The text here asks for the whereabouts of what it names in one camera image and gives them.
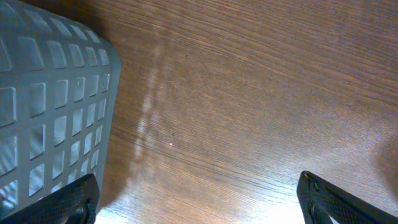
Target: wooden table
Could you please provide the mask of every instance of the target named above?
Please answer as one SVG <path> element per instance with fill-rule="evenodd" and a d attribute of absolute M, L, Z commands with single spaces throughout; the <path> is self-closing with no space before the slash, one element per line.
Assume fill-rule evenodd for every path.
<path fill-rule="evenodd" d="M 398 216 L 395 1 L 34 4 L 121 57 L 98 223 L 303 223 L 303 170 Z"/>

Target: wooden surface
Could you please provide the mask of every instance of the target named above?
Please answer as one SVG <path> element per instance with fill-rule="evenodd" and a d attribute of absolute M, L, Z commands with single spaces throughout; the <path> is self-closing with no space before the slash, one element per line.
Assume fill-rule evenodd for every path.
<path fill-rule="evenodd" d="M 121 57 L 97 223 L 303 223 L 303 170 L 398 215 L 395 1 L 34 4 Z"/>

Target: gray plastic basket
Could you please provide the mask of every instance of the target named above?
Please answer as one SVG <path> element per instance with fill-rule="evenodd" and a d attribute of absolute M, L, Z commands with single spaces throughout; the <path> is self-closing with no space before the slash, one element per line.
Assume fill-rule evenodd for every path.
<path fill-rule="evenodd" d="M 0 0 L 0 217 L 87 173 L 101 188 L 120 69 L 86 26 Z"/>

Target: dark wood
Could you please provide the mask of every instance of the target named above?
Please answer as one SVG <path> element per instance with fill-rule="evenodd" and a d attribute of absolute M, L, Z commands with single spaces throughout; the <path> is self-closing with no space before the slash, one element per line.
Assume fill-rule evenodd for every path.
<path fill-rule="evenodd" d="M 41 6 L 122 60 L 98 223 L 303 223 L 303 170 L 398 216 L 395 1 Z"/>

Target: gray basket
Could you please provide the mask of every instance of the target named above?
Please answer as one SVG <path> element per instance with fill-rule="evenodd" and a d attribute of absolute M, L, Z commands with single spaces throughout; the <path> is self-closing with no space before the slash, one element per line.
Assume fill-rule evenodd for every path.
<path fill-rule="evenodd" d="M 101 188 L 120 69 L 86 26 L 0 0 L 0 217 L 87 173 Z"/>

